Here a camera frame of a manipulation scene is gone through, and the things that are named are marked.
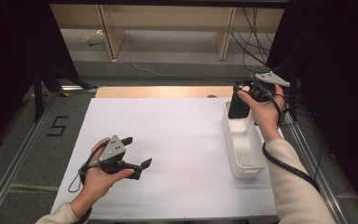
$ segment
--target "finger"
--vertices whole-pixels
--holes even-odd
[[[125,170],[121,170],[120,172],[111,175],[111,181],[112,181],[112,185],[116,182],[118,182],[119,180],[122,180],[126,177],[129,177],[130,175],[132,175],[135,171],[132,169],[125,169]]]
[[[91,153],[94,152],[101,144],[106,143],[107,141],[109,141],[109,138],[104,138],[101,139],[97,144],[95,144],[95,146],[92,148]],[[96,160],[95,158],[100,158],[100,156],[103,154],[103,149],[100,148],[98,150],[97,153],[95,153],[93,159]]]
[[[251,95],[249,95],[248,93],[246,93],[245,91],[239,91],[238,95],[240,96],[240,98],[251,108],[254,105],[257,105],[257,101],[255,101]]]
[[[283,95],[283,89],[280,85],[278,84],[275,84],[275,93],[276,94],[280,94],[280,95]]]

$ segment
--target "wrist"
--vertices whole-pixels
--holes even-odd
[[[75,216],[81,219],[97,201],[98,199],[94,199],[84,191],[80,191],[70,204]]]
[[[259,128],[265,142],[268,142],[269,140],[272,140],[274,138],[282,138],[278,132],[277,127],[271,126],[271,127],[259,127]]]

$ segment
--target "person's left hand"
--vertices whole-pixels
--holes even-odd
[[[104,138],[99,141],[91,150],[91,153],[96,148],[109,138]],[[98,160],[103,153],[104,148],[98,150],[98,152],[92,158],[92,161]],[[110,175],[105,173],[99,166],[89,168],[86,173],[86,181],[83,189],[80,193],[71,201],[71,207],[75,215],[78,218],[83,217],[84,214],[95,204],[100,198],[102,198],[107,191],[119,180],[124,179],[132,175],[134,171],[132,169],[125,169],[116,174]]]

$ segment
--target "hand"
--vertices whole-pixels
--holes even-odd
[[[275,85],[274,100],[280,108],[280,113],[284,108],[283,90],[279,85]],[[278,133],[278,111],[271,101],[257,102],[248,93],[239,91],[240,98],[252,109],[252,116],[255,123],[260,128],[264,140],[267,142],[273,138],[281,137]]]
[[[99,141],[91,150],[91,153],[102,143],[109,141],[109,138],[105,138]],[[92,161],[98,160],[104,148],[94,155]],[[107,191],[119,180],[124,179],[132,175],[134,171],[132,169],[125,169],[116,174],[110,175],[101,170],[100,167],[89,168],[86,174],[86,181],[83,189],[80,193],[71,201],[71,207],[75,215],[78,218],[83,215],[95,204],[100,198],[102,198]]]

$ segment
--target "white paper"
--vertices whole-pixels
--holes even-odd
[[[230,171],[222,123],[228,100],[92,99],[52,211],[77,195],[68,192],[68,187],[91,148],[99,140],[117,134],[121,139],[133,137],[123,158],[125,162],[140,164],[149,158],[153,161],[140,180],[116,183],[94,204],[91,219],[275,215],[268,168],[245,180],[235,178]]]

